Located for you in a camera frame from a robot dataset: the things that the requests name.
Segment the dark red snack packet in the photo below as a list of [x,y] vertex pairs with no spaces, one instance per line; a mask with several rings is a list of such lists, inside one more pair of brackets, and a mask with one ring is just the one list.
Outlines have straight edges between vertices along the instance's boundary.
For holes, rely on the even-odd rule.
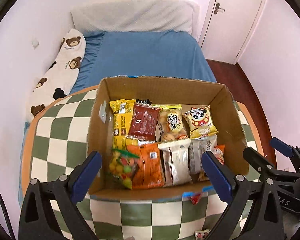
[[138,140],[155,140],[155,130],[160,108],[148,104],[135,103],[128,137]]

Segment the small red packet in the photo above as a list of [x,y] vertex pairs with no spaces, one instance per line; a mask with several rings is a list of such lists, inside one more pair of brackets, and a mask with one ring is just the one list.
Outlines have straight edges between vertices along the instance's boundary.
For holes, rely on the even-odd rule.
[[193,205],[197,205],[200,199],[202,198],[202,195],[203,195],[202,193],[192,195],[189,197],[189,200]]

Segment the grey white pillow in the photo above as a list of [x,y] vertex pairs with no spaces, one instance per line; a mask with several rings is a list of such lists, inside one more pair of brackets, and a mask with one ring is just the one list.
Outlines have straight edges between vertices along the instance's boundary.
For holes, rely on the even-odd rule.
[[75,28],[91,31],[184,31],[200,36],[199,5],[185,0],[114,0],[75,7]]

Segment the white grey snack packet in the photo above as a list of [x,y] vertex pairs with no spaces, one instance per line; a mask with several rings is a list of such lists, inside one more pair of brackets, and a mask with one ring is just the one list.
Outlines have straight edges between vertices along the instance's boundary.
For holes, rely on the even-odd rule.
[[212,151],[217,145],[217,135],[214,134],[203,139],[191,139],[189,146],[190,174],[198,174],[203,171],[202,155],[206,151]]

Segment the yellow biscuit ball packet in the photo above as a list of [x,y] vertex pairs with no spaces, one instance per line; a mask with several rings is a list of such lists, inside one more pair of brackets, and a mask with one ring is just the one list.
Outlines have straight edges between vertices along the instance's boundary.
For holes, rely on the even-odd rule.
[[183,123],[182,105],[153,105],[159,107],[158,126],[160,142],[187,139]]

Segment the yellow panda snack packet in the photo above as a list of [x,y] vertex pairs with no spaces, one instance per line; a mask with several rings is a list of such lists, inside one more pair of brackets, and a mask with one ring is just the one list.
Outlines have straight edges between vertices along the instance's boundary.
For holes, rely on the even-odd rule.
[[212,120],[210,106],[192,107],[183,113],[183,117],[189,125],[191,139],[209,137],[218,133]]

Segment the white silver snack packet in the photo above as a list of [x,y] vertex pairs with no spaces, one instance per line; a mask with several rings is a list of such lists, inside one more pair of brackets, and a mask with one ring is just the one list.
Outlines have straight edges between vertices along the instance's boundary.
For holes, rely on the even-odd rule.
[[182,139],[158,144],[164,163],[164,187],[192,183],[188,161],[190,143],[190,139]]

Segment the white door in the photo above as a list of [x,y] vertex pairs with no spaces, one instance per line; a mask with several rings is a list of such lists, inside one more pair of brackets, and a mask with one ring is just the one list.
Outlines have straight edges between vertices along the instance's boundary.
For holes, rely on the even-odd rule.
[[[215,15],[216,3],[226,12]],[[248,41],[262,0],[213,0],[213,9],[203,38],[206,59],[236,63]]]

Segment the black silver striped packet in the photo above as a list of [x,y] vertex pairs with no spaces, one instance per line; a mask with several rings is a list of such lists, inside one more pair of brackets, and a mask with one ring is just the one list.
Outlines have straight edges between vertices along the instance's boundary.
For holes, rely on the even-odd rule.
[[136,103],[141,103],[141,104],[147,104],[150,105],[151,101],[149,99],[145,99],[145,100],[140,100],[140,99],[136,99]]

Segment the bear print bolster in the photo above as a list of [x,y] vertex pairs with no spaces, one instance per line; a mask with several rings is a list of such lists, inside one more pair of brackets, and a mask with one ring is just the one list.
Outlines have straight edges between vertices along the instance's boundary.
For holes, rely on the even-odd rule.
[[85,48],[83,34],[76,29],[70,29],[62,39],[56,59],[31,93],[26,104],[27,122],[31,122],[54,100],[70,94],[78,78]]

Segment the red silver snack packet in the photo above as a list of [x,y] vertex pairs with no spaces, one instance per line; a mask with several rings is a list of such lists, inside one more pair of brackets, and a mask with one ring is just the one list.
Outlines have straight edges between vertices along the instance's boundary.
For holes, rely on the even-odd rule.
[[195,240],[205,240],[209,233],[209,229],[197,230],[194,232]]

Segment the green white checkered mat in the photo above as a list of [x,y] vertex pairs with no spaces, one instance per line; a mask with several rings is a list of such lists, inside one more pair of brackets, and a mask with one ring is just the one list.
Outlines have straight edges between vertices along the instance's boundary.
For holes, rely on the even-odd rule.
[[[255,137],[256,127],[251,125],[251,117],[247,115],[249,103],[256,99],[256,95],[235,95],[232,90],[228,90],[232,94],[237,109],[247,143],[246,147],[262,151],[260,140]],[[28,172],[23,170],[23,166],[34,164],[31,155],[41,118],[42,114],[38,114],[32,120],[29,128],[32,136],[24,144],[20,179],[22,193],[26,192],[30,180],[34,178],[41,183],[55,181],[63,174],[70,174],[77,166],[69,173],[63,173],[55,180],[47,181],[29,176]],[[85,159],[91,153],[88,152],[88,132]],[[258,173],[249,165],[248,173],[243,176],[255,181]],[[77,208],[99,239],[125,239],[131,236],[135,239],[194,239],[195,231],[213,228],[227,206],[220,200],[217,193],[210,189],[208,181],[202,181],[202,183],[204,187],[198,193],[185,192],[181,196],[148,200],[107,199],[90,194],[88,190],[84,199],[77,203]],[[197,205],[193,205],[189,197],[199,193],[203,194],[202,198]]]

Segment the blue bed sheet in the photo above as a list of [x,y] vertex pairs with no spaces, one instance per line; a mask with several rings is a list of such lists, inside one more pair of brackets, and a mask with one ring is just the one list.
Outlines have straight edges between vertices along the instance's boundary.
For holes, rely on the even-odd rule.
[[[164,76],[215,82],[197,41],[186,32],[106,32],[83,35],[85,55],[70,94],[54,100],[42,114],[29,176],[55,180],[86,156],[95,86],[109,76]],[[32,136],[25,122],[24,141]]]

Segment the colourful candy bag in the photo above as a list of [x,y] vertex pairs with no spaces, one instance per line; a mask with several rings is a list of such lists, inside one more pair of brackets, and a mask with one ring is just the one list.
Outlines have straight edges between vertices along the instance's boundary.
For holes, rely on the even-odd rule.
[[132,189],[132,182],[140,157],[126,150],[112,149],[108,171],[124,187]]

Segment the cardboard box blue rim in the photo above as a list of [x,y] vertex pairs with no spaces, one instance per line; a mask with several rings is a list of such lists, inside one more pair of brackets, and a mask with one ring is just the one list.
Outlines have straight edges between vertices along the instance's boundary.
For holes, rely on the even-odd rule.
[[198,193],[191,177],[193,141],[225,147],[224,163],[245,175],[247,146],[232,94],[220,83],[171,77],[106,77],[90,118],[88,152],[102,157],[89,193],[148,200]]

